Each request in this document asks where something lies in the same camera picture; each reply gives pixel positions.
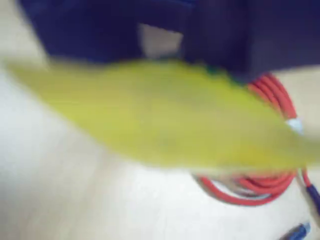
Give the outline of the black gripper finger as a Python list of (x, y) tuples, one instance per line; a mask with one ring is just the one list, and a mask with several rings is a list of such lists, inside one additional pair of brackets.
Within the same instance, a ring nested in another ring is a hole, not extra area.
[(190, 63), (247, 83), (275, 70), (320, 63), (317, 0), (198, 0), (183, 37)]
[(143, 56), (139, 24), (181, 31), (190, 0), (20, 0), (45, 52), (54, 58), (111, 63)]

